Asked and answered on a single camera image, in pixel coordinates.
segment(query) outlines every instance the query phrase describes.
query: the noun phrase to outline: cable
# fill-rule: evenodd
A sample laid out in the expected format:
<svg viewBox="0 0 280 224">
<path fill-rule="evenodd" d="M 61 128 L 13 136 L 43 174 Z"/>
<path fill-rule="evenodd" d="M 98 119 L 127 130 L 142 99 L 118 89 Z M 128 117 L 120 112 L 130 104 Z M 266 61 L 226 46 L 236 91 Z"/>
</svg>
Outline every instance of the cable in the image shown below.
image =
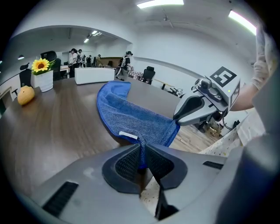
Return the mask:
<svg viewBox="0 0 280 224">
<path fill-rule="evenodd" d="M 230 127 L 226 126 L 225 124 L 224 124 L 224 126 L 229 130 L 233 130 L 233 128 L 230 128 Z"/>
</svg>

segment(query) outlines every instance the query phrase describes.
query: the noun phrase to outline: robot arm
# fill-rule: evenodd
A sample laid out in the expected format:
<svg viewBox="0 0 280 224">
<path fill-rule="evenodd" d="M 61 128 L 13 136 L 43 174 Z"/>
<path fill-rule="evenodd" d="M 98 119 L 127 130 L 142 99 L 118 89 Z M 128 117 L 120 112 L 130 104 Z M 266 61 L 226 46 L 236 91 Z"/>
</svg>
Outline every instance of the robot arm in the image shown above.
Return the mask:
<svg viewBox="0 0 280 224">
<path fill-rule="evenodd" d="M 178 103 L 173 119 L 181 126 L 209 121 L 220 121 L 239 95 L 240 78 L 221 67 L 209 77 L 195 82 L 191 92 Z"/>
</svg>

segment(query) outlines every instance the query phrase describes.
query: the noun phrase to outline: wooden table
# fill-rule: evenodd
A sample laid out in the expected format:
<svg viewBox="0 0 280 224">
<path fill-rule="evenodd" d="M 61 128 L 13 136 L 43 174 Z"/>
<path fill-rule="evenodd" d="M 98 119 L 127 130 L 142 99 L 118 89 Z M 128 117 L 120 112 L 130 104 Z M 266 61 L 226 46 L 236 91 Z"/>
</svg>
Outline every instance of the wooden table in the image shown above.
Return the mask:
<svg viewBox="0 0 280 224">
<path fill-rule="evenodd" d="M 111 68 L 111 69 L 114 69 L 113 67 L 111 67 L 109 65 L 101 65 L 101 68 Z"/>
<path fill-rule="evenodd" d="M 158 81 L 158 82 L 161 82 L 163 85 L 162 85 L 162 90 L 164 90 L 165 89 L 165 85 L 168 85 L 168 86 L 170 86 L 170 87 L 174 87 L 174 86 L 171 86 L 171 85 L 169 85 L 169 84 L 167 84 L 167 83 L 165 83 L 165 82 L 162 82 L 162 81 L 160 81 L 160 80 L 158 80 L 158 79 L 154 79 L 154 80 L 156 80 L 156 81 Z"/>
<path fill-rule="evenodd" d="M 70 68 L 68 67 L 68 65 L 62 65 L 60 66 L 60 71 L 70 72 Z"/>
<path fill-rule="evenodd" d="M 127 78 L 127 100 L 173 117 L 179 98 Z M 74 78 L 55 81 L 21 107 L 17 101 L 0 119 L 2 163 L 12 185 L 26 195 L 75 160 L 130 144 L 104 127 L 96 96 L 105 83 L 76 85 Z"/>
</svg>

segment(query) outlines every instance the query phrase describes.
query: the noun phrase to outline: black vent grille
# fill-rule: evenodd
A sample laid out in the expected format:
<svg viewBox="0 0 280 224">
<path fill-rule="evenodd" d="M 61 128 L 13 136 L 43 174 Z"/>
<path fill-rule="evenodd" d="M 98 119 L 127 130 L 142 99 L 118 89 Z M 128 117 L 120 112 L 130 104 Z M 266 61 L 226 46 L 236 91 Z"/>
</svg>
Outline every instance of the black vent grille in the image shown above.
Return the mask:
<svg viewBox="0 0 280 224">
<path fill-rule="evenodd" d="M 139 149 L 130 152 L 115 165 L 116 172 L 123 178 L 134 182 L 139 164 Z"/>
<path fill-rule="evenodd" d="M 173 170 L 173 162 L 156 151 L 146 148 L 146 154 L 148 167 L 157 181 Z"/>
<path fill-rule="evenodd" d="M 210 166 L 210 167 L 213 167 L 213 168 L 219 169 L 219 170 L 221 170 L 224 166 L 223 164 L 214 163 L 214 162 L 211 162 L 211 161 L 206 161 L 206 162 L 203 163 L 203 165 Z"/>
<path fill-rule="evenodd" d="M 76 183 L 65 182 L 43 206 L 43 209 L 58 217 L 78 186 Z"/>
</svg>

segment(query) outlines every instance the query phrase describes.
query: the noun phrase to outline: wooden floor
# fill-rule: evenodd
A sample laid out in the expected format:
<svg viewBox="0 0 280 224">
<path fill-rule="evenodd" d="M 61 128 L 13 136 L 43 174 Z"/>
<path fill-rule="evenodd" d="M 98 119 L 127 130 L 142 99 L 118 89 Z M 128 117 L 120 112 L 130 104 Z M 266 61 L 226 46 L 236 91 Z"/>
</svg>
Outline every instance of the wooden floor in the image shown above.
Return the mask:
<svg viewBox="0 0 280 224">
<path fill-rule="evenodd" d="M 195 126 L 183 126 L 180 128 L 170 148 L 198 153 L 218 141 L 209 133 L 201 133 Z"/>
</svg>

